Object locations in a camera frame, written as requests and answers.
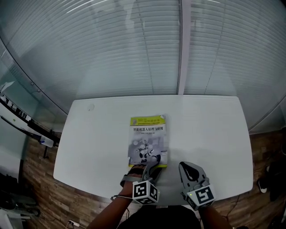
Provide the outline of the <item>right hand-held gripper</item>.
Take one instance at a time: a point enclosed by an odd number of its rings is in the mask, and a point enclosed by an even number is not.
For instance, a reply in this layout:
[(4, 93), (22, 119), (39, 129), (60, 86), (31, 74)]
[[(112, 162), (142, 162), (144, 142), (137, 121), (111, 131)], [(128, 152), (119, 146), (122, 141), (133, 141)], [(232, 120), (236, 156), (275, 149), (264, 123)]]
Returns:
[(183, 199), (191, 206), (194, 211), (212, 205), (215, 201), (215, 190), (210, 184), (209, 178), (202, 167), (181, 161), (179, 163), (179, 174), (183, 184), (183, 191), (181, 195)]

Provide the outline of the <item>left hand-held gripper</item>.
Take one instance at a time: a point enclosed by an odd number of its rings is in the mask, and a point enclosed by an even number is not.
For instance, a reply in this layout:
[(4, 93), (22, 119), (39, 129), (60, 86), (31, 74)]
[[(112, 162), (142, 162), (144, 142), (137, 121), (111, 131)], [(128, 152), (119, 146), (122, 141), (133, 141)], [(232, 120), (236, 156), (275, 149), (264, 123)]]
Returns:
[(124, 187), (125, 182), (132, 183), (132, 200), (141, 205), (158, 203), (160, 191), (154, 184), (159, 179), (162, 168), (159, 167), (161, 155), (155, 156), (155, 160), (135, 165), (131, 168), (127, 175), (124, 175), (121, 186)]

